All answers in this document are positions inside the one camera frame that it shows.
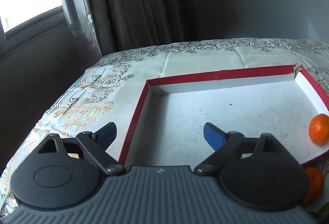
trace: floral pattern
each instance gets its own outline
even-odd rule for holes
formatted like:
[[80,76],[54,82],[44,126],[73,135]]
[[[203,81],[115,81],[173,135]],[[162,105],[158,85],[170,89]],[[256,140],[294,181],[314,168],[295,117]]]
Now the floral pattern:
[[[12,213],[18,206],[13,195],[10,194],[12,192],[9,188],[10,176],[17,166],[49,133],[57,132],[62,138],[71,138],[88,129],[90,124],[104,125],[105,123],[101,123],[99,120],[101,116],[109,118],[114,111],[120,110],[118,106],[115,106],[114,95],[125,84],[129,86],[129,81],[136,80],[136,76],[143,77],[141,70],[134,69],[140,62],[143,62],[142,70],[148,70],[150,69],[149,63],[145,60],[162,64],[164,56],[168,56],[169,53],[189,56],[199,52],[218,55],[221,54],[218,51],[227,51],[228,54],[229,52],[233,54],[239,48],[247,49],[246,54],[251,53],[253,55],[262,52],[276,55],[291,51],[302,56],[308,56],[313,60],[313,63],[329,59],[329,41],[310,41],[307,39],[241,38],[192,41],[108,54],[87,69],[82,77],[45,112],[7,164],[0,178],[0,203],[2,205],[0,219]],[[309,65],[308,71],[313,73],[313,77],[329,93],[329,61],[319,64],[319,67]]]

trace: screw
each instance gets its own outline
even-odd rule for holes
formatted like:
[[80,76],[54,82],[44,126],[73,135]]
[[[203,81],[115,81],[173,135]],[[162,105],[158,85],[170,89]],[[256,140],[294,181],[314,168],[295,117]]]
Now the screw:
[[111,173],[117,173],[122,171],[124,167],[120,164],[113,164],[113,165],[109,165],[106,169]]
[[213,170],[213,166],[209,164],[201,164],[197,166],[196,170],[199,172],[209,172]]

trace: shallow box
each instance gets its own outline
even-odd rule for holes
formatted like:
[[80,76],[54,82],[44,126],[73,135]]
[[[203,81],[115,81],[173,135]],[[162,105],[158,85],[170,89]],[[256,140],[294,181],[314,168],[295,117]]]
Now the shallow box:
[[213,153],[203,137],[211,122],[245,137],[272,133],[299,163],[320,157],[310,120],[329,115],[329,97],[296,65],[221,70],[147,80],[120,153],[131,165],[197,164]]

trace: curtain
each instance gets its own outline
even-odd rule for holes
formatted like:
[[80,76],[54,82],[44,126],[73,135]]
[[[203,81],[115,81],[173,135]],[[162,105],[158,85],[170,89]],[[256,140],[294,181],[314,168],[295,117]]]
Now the curtain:
[[62,0],[83,58],[196,37],[190,0]]

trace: curtain fold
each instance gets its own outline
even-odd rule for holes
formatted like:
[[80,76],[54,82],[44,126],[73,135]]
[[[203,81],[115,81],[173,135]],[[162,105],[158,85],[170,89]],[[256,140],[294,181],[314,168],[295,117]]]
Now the curtain fold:
[[80,42],[78,50],[90,60],[115,51],[196,38],[189,0],[62,1],[72,37]]

